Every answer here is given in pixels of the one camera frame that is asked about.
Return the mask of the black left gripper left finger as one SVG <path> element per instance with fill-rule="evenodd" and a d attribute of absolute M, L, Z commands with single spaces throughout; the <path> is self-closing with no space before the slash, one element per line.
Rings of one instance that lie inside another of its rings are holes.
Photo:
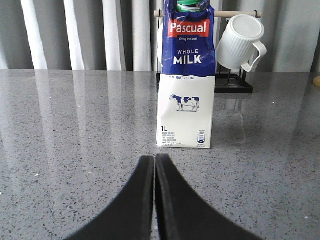
<path fill-rule="evenodd" d="M 69 240 L 149 240 L 153 215 L 154 165 L 142 156 L 121 192 Z"/>

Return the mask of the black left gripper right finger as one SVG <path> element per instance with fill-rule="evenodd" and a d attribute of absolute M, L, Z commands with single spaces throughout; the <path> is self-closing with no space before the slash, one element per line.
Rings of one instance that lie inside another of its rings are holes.
<path fill-rule="evenodd" d="M 162 240 L 258 240 L 206 203 L 168 154 L 155 157 L 155 200 Z"/>

